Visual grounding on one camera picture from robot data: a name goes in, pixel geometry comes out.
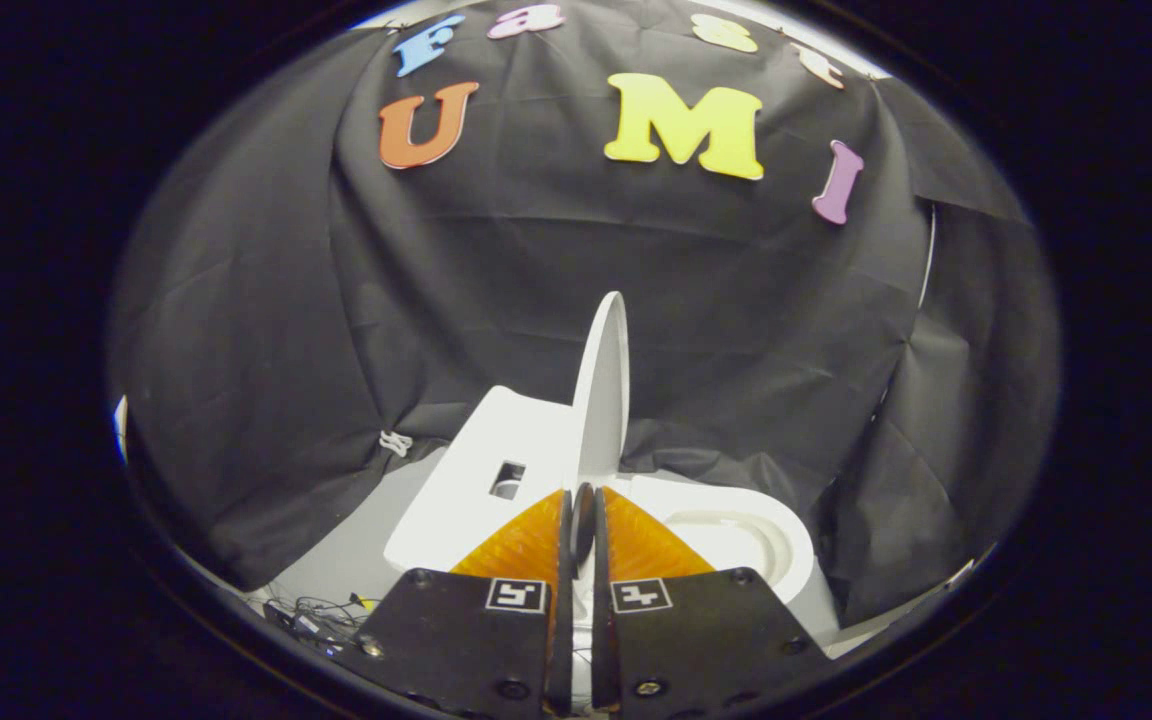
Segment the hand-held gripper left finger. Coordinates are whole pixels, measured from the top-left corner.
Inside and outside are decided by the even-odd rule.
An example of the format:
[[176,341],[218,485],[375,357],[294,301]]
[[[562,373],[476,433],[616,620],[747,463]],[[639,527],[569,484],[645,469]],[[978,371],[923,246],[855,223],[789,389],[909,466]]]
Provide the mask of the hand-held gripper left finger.
[[406,571],[355,637],[355,673],[452,717],[573,710],[573,495],[558,488],[450,571]]

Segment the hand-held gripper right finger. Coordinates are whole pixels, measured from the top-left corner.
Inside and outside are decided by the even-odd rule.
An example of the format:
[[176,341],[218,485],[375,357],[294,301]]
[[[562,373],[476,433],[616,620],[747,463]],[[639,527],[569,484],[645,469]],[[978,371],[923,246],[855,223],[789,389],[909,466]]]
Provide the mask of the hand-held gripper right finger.
[[591,703],[613,717],[723,717],[823,682],[831,661],[748,566],[700,569],[659,521],[594,492]]

